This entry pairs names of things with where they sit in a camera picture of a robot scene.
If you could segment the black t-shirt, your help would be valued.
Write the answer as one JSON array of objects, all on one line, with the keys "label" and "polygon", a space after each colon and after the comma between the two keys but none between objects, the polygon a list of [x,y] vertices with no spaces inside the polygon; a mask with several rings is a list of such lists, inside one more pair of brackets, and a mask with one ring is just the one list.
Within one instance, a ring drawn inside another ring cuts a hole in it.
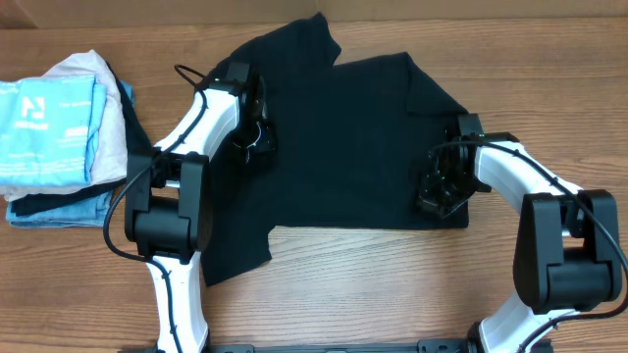
[{"label": "black t-shirt", "polygon": [[248,171],[233,145],[211,161],[214,206],[201,257],[214,285],[268,262],[283,227],[465,228],[466,208],[439,219],[414,203],[429,149],[464,111],[407,53],[339,64],[322,16],[239,46],[231,62],[260,73],[278,149]]}]

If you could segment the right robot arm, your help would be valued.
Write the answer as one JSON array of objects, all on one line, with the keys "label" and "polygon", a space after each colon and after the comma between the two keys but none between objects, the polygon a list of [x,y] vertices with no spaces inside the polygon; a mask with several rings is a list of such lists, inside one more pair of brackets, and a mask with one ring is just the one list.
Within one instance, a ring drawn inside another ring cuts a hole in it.
[{"label": "right robot arm", "polygon": [[477,192],[496,191],[517,212],[514,293],[463,339],[427,339],[421,352],[551,352],[562,323],[603,320],[627,308],[627,257],[617,206],[603,189],[567,182],[508,132],[486,133],[475,114],[457,116],[431,148],[416,207],[452,216]]}]

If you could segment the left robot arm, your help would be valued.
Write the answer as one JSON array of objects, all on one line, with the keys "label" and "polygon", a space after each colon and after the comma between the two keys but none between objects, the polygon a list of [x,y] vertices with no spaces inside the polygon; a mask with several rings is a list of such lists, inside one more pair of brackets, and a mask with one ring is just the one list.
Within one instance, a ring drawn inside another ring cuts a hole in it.
[{"label": "left robot arm", "polygon": [[201,301],[201,254],[213,226],[210,162],[225,149],[249,172],[277,151],[266,84],[245,63],[193,86],[194,100],[175,129],[128,158],[125,234],[151,274],[159,336],[155,352],[205,352],[209,326]]}]

